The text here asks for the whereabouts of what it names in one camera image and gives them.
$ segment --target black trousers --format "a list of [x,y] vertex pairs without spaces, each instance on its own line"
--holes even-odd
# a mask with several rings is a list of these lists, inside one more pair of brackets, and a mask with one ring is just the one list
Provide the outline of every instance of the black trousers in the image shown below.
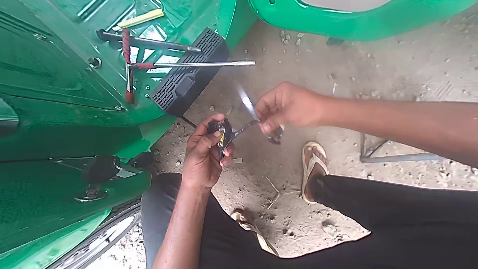
[[[164,240],[181,174],[161,174],[141,200],[146,268]],[[314,199],[372,233],[297,258],[262,250],[211,194],[200,268],[478,268],[478,192],[433,190],[340,176],[311,182]]]

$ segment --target foot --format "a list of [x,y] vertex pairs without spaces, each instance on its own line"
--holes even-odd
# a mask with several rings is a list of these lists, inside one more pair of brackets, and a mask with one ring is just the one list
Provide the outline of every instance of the foot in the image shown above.
[[[327,158],[325,158],[315,146],[305,147],[304,154],[305,154],[305,163],[309,163],[310,159],[312,159],[312,156],[315,155],[319,157],[319,159],[321,159],[326,166],[328,166],[329,164]],[[325,176],[326,174],[327,173],[325,172],[325,170],[322,168],[320,164],[318,163],[314,164],[314,168],[312,169],[312,172],[310,173],[309,178],[307,179],[307,183],[305,184],[304,195],[307,199],[314,201],[314,198],[312,197],[312,193],[310,192],[310,179],[312,179],[316,175]]]

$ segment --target sandal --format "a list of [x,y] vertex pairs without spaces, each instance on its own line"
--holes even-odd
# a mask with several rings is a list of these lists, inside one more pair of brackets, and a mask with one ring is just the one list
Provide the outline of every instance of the sandal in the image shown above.
[[247,218],[242,210],[234,210],[234,212],[231,214],[231,218],[235,220],[244,230],[254,232],[254,235],[256,236],[257,240],[259,241],[259,245],[263,250],[274,254],[277,257],[279,256],[277,250],[275,250],[275,248],[269,242],[267,242],[267,240],[264,238],[264,236],[262,236],[261,232],[257,228],[256,224],[251,221],[250,218]]
[[318,157],[315,155],[315,153],[312,151],[312,158],[310,159],[310,161],[308,163],[305,163],[305,149],[307,147],[310,147],[311,149],[312,148],[316,148],[317,151],[322,154],[322,156],[325,158],[326,157],[326,151],[324,150],[324,148],[319,145],[319,143],[316,143],[316,142],[312,142],[312,141],[309,141],[307,142],[304,147],[302,147],[302,165],[304,167],[304,177],[302,178],[302,188],[301,188],[301,193],[302,193],[302,198],[307,202],[307,203],[317,203],[315,201],[311,201],[309,199],[307,199],[305,197],[305,186],[307,184],[307,181],[309,179],[309,176],[310,176],[310,173],[312,173],[312,169],[314,168],[314,165],[316,163],[318,163],[325,171],[326,175],[328,175],[328,169],[327,169],[327,165]]

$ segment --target hand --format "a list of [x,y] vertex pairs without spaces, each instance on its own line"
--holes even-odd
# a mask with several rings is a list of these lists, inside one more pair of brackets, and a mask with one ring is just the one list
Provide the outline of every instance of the hand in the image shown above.
[[217,183],[222,167],[232,161],[234,144],[229,144],[225,157],[219,162],[219,149],[214,147],[221,139],[221,132],[207,135],[207,125],[211,120],[223,121],[223,114],[215,114],[201,122],[187,141],[183,166],[182,185],[210,191]]
[[256,113],[265,133],[282,124],[317,126],[324,116],[322,104],[330,97],[315,93],[290,82],[282,82],[264,94],[256,105]]

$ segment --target black rubber footrest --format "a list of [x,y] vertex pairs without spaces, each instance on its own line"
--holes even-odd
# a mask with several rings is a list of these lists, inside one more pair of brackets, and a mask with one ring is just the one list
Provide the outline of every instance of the black rubber footrest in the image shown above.
[[[192,46],[200,53],[186,52],[178,63],[223,62],[229,57],[226,41],[209,28]],[[166,113],[181,117],[221,67],[174,67],[154,89],[151,98]]]

